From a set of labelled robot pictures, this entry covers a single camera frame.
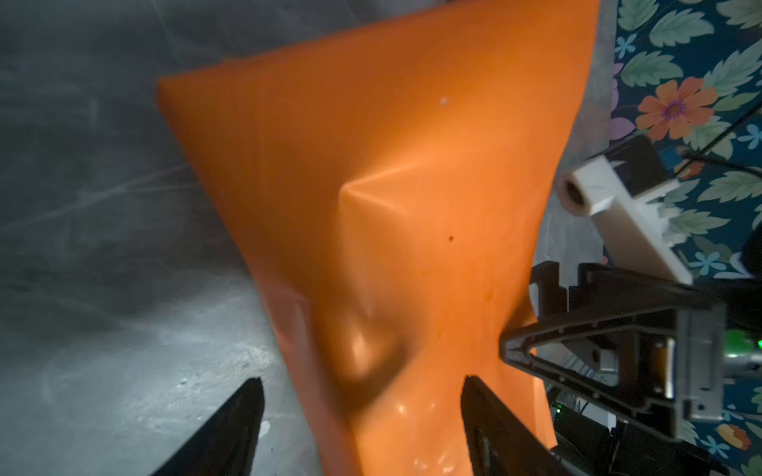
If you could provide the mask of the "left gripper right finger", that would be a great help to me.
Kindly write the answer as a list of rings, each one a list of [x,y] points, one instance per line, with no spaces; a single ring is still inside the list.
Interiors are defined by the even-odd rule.
[[[480,378],[464,380],[460,410],[475,476],[570,474]]]

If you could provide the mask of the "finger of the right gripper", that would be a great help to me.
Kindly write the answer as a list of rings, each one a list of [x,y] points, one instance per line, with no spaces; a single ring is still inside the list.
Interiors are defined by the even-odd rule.
[[[690,382],[693,317],[692,309],[675,305],[590,305],[504,332],[500,357],[613,412],[654,406],[684,412],[699,399]],[[593,371],[615,373],[616,382],[603,384],[542,357],[540,349],[551,344],[573,347]]]

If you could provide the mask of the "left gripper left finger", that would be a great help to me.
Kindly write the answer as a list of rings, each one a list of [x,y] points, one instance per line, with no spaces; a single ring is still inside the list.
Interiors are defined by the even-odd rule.
[[[264,410],[262,380],[246,380],[154,476],[249,475]]]

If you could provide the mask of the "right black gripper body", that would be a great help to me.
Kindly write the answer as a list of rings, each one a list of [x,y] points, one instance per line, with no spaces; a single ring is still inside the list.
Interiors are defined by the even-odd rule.
[[[583,264],[565,288],[545,262],[531,283],[531,373],[616,418],[612,430],[563,418],[563,454],[595,475],[722,471],[687,427],[722,418],[728,381],[761,375],[759,279],[683,285]]]

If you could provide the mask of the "yellow wrapping paper sheet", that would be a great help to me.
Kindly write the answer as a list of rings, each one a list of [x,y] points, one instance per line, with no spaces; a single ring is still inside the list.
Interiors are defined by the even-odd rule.
[[[530,270],[598,14],[454,1],[158,82],[325,474],[470,474],[470,375],[556,444],[542,382],[498,347],[535,319]]]

